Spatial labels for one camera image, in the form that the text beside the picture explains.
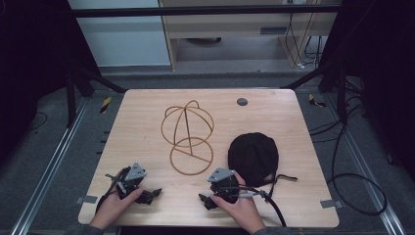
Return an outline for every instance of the black knit hat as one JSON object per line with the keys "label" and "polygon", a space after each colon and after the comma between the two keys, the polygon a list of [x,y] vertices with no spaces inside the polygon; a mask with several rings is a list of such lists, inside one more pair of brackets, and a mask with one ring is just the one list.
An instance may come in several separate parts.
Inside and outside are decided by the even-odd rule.
{"label": "black knit hat", "polygon": [[[229,168],[235,169],[245,179],[247,186],[274,184],[278,160],[274,140],[258,132],[238,136],[232,141],[228,151]],[[264,180],[270,174],[272,179]]]}

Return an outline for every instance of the person's right hand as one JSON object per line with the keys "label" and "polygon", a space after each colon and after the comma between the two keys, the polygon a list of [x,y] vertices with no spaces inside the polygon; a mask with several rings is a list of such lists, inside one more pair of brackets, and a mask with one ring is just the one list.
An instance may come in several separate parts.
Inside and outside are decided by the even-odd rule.
{"label": "person's right hand", "polygon": [[[235,172],[235,177],[240,185],[245,185],[245,180]],[[218,207],[228,212],[233,219],[250,234],[265,228],[265,224],[259,215],[253,198],[239,198],[235,204],[230,204],[217,196],[210,196]]]}

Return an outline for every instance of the white cabinet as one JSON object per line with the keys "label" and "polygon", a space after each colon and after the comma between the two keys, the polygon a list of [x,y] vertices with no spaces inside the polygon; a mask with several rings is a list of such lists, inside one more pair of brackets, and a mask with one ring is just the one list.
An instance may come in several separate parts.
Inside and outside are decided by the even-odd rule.
{"label": "white cabinet", "polygon": [[[73,9],[158,7],[157,0],[69,0]],[[161,17],[79,18],[100,69],[169,66]]]}

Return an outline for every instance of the black pole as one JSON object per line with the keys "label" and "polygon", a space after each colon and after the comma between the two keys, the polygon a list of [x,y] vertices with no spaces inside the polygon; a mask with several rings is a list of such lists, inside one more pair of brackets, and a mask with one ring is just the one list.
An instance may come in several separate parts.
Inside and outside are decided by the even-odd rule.
{"label": "black pole", "polygon": [[51,12],[56,16],[75,18],[148,17],[185,15],[234,15],[234,14],[281,14],[281,13],[334,13],[342,10],[342,4],[322,5],[258,5],[258,6],[206,6],[161,7],[122,9],[82,9]]}

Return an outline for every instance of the wooden table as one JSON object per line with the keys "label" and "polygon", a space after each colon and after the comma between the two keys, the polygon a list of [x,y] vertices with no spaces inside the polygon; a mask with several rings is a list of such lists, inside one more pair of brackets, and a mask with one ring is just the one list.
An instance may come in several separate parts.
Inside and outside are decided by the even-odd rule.
{"label": "wooden table", "polygon": [[[245,98],[248,104],[238,105],[237,100],[240,98]],[[190,135],[202,139],[208,137],[208,144],[195,146],[192,151],[195,155],[210,158],[210,145],[213,161],[203,173],[185,175],[173,168],[169,157],[173,145],[166,141],[172,138],[179,113],[172,113],[165,122],[163,120],[168,108],[185,107],[192,100],[197,101],[200,108],[208,113],[206,115],[202,110],[187,112]],[[161,124],[166,139],[161,134]],[[210,125],[213,131],[208,136]],[[105,176],[107,173],[116,175],[122,168],[138,163],[147,170],[140,187],[148,191],[162,188],[162,192],[149,206],[133,204],[116,224],[238,226],[222,209],[206,210],[198,195],[211,194],[208,177],[217,167],[227,167],[227,151],[231,142],[237,136],[249,132],[261,132],[272,137],[280,154],[277,173],[299,179],[297,182],[281,179],[275,186],[273,199],[287,225],[336,227],[339,223],[336,210],[323,209],[320,205],[320,201],[330,200],[331,196],[296,94],[286,89],[127,91],[87,195],[101,197],[111,184],[111,180]],[[177,127],[176,142],[186,134],[183,115]],[[183,171],[194,172],[206,166],[204,161],[180,157],[178,153],[173,151],[173,162]],[[270,186],[263,186],[262,189],[268,192]],[[254,199],[265,224],[281,226],[275,210],[259,196]],[[95,208],[96,204],[83,204],[79,222],[89,223]]]}

